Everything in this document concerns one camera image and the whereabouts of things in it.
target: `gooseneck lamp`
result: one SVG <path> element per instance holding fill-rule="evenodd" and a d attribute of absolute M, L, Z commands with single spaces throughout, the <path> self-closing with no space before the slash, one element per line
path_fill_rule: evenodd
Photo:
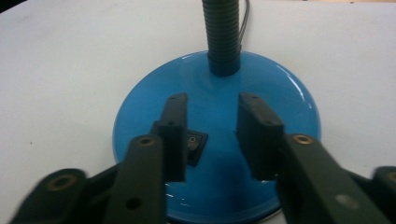
<path fill-rule="evenodd" d="M 287 68 L 260 55 L 241 51 L 249 2 L 239 28 L 237 0 L 203 0 L 208 51 L 166 63 L 143 78 L 128 94 L 117 115 L 113 147 L 122 161 L 134 137 L 149 133 L 167 97 L 189 96 L 189 129 L 206 133 L 195 165 L 184 183 L 166 183 L 167 216 L 181 223 L 252 223 L 280 208 L 275 181 L 251 177 L 235 136 L 241 91 L 259 95 L 282 118 L 286 133 L 320 138 L 314 100 Z"/>

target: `black corrugated tube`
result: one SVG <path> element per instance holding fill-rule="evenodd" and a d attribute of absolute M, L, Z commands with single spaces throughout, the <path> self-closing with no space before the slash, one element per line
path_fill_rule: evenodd
<path fill-rule="evenodd" d="M 238 0 L 203 0 L 210 71 L 220 77 L 240 67 Z"/>

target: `small black object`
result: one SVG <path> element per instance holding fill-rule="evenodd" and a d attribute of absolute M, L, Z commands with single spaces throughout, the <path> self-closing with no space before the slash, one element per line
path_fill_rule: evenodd
<path fill-rule="evenodd" d="M 196 166 L 198 164 L 198 160 L 201 158 L 201 154 L 204 150 L 206 140 L 207 133 L 199 133 L 187 130 L 188 165 Z"/>

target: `blue lamp base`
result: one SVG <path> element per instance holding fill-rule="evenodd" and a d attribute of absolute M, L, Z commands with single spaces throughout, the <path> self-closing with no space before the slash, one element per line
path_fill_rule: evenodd
<path fill-rule="evenodd" d="M 185 183 L 167 183 L 167 215 L 182 223 L 251 223 L 280 208 L 274 181 L 251 177 L 235 136 L 240 91 L 259 95 L 285 123 L 286 133 L 320 138 L 318 110 L 308 90 L 282 65 L 242 52 L 241 69 L 230 77 L 209 71 L 206 51 L 157 68 L 128 94 L 117 115 L 113 147 L 122 161 L 130 140 L 149 133 L 166 99 L 189 95 L 188 127 L 208 133 L 197 166 L 188 166 Z"/>

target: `white background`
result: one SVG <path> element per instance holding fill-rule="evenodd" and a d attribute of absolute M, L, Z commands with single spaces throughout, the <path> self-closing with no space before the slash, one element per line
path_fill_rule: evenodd
<path fill-rule="evenodd" d="M 311 91 L 340 165 L 366 177 L 396 165 L 396 5 L 251 5 L 243 49 Z M 0 223 L 45 175 L 113 165 L 113 123 L 128 92 L 205 49 L 198 0 L 29 0 L 0 14 Z"/>

